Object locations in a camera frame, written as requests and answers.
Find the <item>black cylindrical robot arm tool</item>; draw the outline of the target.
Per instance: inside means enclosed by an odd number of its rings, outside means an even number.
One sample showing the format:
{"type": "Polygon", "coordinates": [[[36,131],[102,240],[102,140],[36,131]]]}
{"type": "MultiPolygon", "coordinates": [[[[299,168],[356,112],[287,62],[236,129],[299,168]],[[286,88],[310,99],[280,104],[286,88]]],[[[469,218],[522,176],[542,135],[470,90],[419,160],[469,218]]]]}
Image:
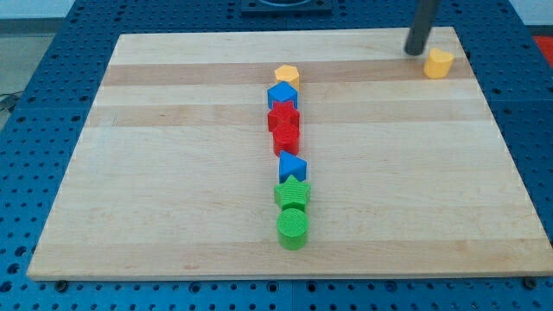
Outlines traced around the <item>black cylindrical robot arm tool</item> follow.
{"type": "Polygon", "coordinates": [[[440,3],[441,0],[418,1],[413,23],[404,44],[406,54],[418,56],[423,53],[440,3]]]}

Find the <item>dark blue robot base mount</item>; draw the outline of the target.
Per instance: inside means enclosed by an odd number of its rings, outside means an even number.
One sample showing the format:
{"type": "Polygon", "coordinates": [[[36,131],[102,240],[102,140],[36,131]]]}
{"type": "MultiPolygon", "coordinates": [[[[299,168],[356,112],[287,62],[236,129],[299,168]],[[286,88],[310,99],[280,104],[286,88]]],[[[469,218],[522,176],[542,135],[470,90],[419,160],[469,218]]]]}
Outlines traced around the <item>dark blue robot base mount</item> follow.
{"type": "Polygon", "coordinates": [[[241,0],[242,16],[263,14],[301,14],[330,13],[333,9],[331,0],[241,0]]]}

